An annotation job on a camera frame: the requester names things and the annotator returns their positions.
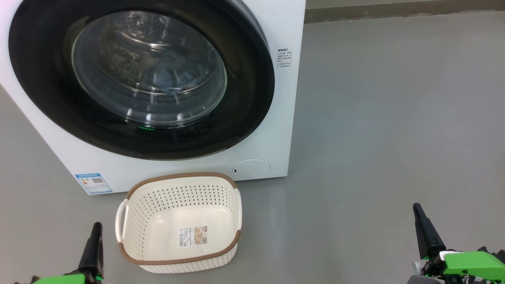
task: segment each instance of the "front-loading washing machine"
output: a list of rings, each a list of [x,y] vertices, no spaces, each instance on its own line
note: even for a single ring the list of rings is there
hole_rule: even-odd
[[[305,0],[5,0],[0,84],[89,194],[185,172],[286,176],[304,12]]]

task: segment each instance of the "sticker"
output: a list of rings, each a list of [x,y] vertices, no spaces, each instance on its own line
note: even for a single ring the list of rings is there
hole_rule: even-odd
[[[178,233],[180,248],[207,244],[207,226],[179,228]]]
[[[75,177],[89,194],[111,193],[112,189],[99,173],[76,174]]]
[[[279,67],[289,67],[291,66],[291,59],[293,58],[293,52],[289,49],[279,49],[277,50],[277,68]]]

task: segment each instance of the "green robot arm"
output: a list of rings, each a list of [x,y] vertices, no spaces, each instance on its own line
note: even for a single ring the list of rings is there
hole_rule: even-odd
[[[37,280],[34,284],[84,284],[84,274],[71,274],[55,277],[45,277]]]
[[[464,252],[445,256],[444,274],[473,275],[495,282],[505,281],[505,264],[487,252]]]

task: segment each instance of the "concrete floor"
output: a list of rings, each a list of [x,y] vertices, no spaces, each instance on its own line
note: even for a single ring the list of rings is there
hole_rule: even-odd
[[[290,174],[240,182],[235,258],[190,274],[124,260],[124,195],[86,195],[2,93],[3,282],[72,271],[95,221],[112,284],[406,283],[414,202],[449,248],[505,248],[504,46],[505,13],[306,26]]]

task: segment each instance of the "plastic basket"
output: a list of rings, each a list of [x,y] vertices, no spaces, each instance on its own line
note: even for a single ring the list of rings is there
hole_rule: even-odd
[[[154,273],[227,264],[237,250],[241,227],[240,193],[235,182],[220,173],[144,180],[128,192],[116,214],[121,254]]]

